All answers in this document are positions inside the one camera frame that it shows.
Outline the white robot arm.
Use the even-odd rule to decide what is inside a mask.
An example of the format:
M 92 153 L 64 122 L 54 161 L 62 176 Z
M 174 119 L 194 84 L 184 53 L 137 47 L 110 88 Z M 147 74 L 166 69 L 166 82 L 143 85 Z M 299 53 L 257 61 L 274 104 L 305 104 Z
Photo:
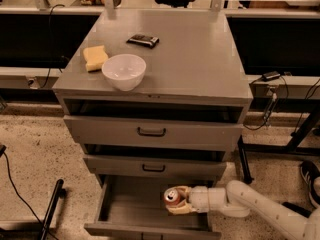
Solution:
M 218 211 L 240 218 L 253 210 L 288 240 L 320 240 L 319 208 L 304 217 L 237 180 L 224 188 L 171 187 L 164 192 L 164 203 L 174 215 Z

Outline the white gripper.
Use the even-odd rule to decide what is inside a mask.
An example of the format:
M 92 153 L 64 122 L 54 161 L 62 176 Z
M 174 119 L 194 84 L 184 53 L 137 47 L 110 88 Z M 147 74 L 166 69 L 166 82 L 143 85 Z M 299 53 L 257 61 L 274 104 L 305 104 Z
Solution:
M 197 186 L 191 188 L 189 186 L 176 186 L 178 194 L 187 198 L 189 203 L 182 202 L 178 205 L 167 205 L 167 210 L 174 215 L 184 215 L 192 212 L 207 213 L 209 211 L 208 188 L 205 186 Z

